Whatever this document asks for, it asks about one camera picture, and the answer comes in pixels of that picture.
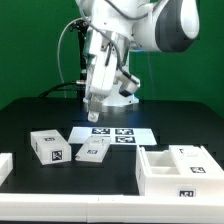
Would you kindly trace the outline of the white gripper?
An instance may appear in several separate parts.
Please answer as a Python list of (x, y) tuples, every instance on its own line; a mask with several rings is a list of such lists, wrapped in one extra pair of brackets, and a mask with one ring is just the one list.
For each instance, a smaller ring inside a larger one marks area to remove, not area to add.
[[(87, 84), (85, 97), (91, 99), (93, 95), (107, 97), (112, 90), (117, 69), (116, 50), (108, 45), (105, 51), (101, 50), (101, 41), (91, 40), (87, 54)], [(98, 99), (92, 99), (88, 103), (88, 120), (97, 122), (102, 109), (102, 103)]]

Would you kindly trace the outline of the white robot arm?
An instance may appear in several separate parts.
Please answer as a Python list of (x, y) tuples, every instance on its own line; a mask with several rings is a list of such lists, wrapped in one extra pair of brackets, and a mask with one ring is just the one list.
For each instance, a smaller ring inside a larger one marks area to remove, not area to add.
[(200, 28), (196, 0), (75, 0), (87, 24), (84, 101), (88, 120), (105, 107), (136, 103), (140, 80), (127, 66), (131, 51), (183, 52)]

